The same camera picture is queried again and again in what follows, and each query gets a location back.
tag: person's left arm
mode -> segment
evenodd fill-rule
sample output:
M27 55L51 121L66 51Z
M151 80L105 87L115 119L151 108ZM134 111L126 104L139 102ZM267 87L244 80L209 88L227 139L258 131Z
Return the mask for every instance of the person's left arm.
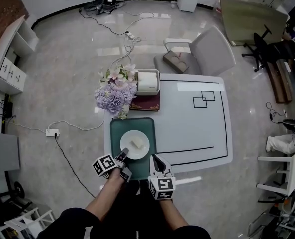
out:
M100 226L100 222L109 212L124 182L120 176L120 170L114 169L101 192L85 209L65 210L58 219L38 235L38 239L83 239L86 227L93 226L96 229Z

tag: chair armrest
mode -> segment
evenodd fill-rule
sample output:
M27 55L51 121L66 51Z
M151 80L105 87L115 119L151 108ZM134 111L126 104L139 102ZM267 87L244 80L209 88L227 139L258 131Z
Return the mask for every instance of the chair armrest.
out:
M172 39L172 38L166 38L164 41L163 41L163 44L165 46L165 48L168 50L167 48L167 44L168 43L192 43L192 41L190 41L189 39Z

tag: white shoe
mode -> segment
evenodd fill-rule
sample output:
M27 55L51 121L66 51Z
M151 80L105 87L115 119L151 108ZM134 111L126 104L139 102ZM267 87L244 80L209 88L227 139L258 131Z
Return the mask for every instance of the white shoe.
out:
M270 151L274 151L272 148L271 148L271 145L269 144L269 137L267 138L267 143L266 143L266 152L270 152Z

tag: black pants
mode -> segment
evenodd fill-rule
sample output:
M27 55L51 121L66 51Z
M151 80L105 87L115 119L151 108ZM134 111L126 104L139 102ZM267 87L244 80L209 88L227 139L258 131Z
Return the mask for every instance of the black pants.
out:
M104 231L118 231L123 238L164 238L171 231L158 200L148 188L148 181L140 181L141 194L136 195L138 181L130 181L118 194L103 221Z

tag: person in white pants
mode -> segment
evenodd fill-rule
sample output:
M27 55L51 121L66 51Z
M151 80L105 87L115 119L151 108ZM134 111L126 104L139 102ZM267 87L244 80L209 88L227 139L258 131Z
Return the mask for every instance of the person in white pants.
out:
M295 153L295 134L281 136L269 136L266 144L266 151L280 151L286 155Z

